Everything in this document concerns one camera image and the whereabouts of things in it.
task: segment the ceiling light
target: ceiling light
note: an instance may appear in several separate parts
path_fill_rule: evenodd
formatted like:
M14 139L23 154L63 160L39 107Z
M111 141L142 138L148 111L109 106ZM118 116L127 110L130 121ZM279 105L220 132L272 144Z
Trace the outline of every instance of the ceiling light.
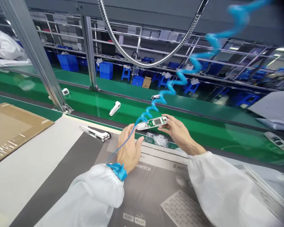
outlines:
M276 49L277 51L284 51L284 47Z

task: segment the clear plastic bag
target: clear plastic bag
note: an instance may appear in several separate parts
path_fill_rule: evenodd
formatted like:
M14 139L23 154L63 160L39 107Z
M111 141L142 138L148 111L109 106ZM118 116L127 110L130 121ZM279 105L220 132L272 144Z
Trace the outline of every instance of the clear plastic bag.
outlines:
M152 143L154 141L156 145L168 148L168 138L161 134L148 132L146 133L144 141L148 143Z
M256 118L256 119L261 123L263 123L264 125L270 127L271 129L284 131L284 121L265 119L265 118Z

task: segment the hand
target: hand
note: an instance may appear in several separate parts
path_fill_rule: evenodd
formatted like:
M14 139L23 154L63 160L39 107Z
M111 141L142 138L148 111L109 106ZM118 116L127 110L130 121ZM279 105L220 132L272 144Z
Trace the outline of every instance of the hand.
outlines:
M120 147L129 137L135 124L130 124L125 127L119 135L118 146ZM141 145L144 137L140 137L135 143L135 131L132 133L129 140L120 148L117 154L117 162L120 165L124 164L126 173L129 174L138 164L141 157Z
M174 142L187 154L198 155L203 154L206 150L196 141L194 141L185 125L173 116L162 114L167 117L167 124L159 126L158 130L170 135Z

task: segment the metal flexible hose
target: metal flexible hose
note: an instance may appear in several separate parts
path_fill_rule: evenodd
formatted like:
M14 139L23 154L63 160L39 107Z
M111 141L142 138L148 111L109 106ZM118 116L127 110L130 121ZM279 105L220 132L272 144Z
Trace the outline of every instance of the metal flexible hose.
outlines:
M208 0L203 0L200 4L200 7L199 9L197 10L196 12L196 15L186 33L186 35L184 36L184 38L182 39L182 41L176 46L176 48L170 52L168 55L165 56L165 58L157 61L157 62L154 62L154 63L151 63L151 64L147 64L147 63L142 63L142 62L139 62L139 61L136 61L135 59L133 59L130 55L128 55L124 50L123 48L121 47L121 45L118 43L114 33L113 33L113 30L111 29L111 26L110 26L110 23L108 21L108 17L107 17L107 14L106 14L106 11L105 11L105 7L104 7L104 3L103 3L103 0L98 0L98 4L99 4L99 8L100 8L100 12L101 12L101 15L102 15L102 18L103 18L103 21L104 21L104 24L105 24L105 27L107 29L107 32L111 38L111 40L113 41L113 43L115 44L116 48L120 51L120 53L130 62L130 63L133 63L137 66L139 66L140 68L152 68L152 67L155 67L155 66L158 66L160 64L162 64L163 62L165 62L166 60L168 60L170 57L172 57L183 45L184 43L190 38L190 35L192 34L192 31L194 30L204 8L205 8L205 5L207 4Z

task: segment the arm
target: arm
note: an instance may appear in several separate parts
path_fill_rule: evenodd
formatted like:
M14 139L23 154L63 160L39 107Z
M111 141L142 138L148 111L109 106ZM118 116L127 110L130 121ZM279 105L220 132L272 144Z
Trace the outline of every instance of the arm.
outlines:
M168 133L189 154L190 180L202 210L214 226L282 226L263 205L256 184L248 176L196 143L181 121L163 116L168 118L167 125L159 130Z
M0 57L6 60L14 60L21 56L21 52L6 37L0 37Z
M133 127L131 124L122 131L119 146L129 137ZM139 162L144 139L140 137L135 143L134 134L117 154L117 162L124 164L127 174ZM76 177L67 192L35 226L104 227L108 225L114 208L122 204L123 197L123 182L106 164L98 164Z

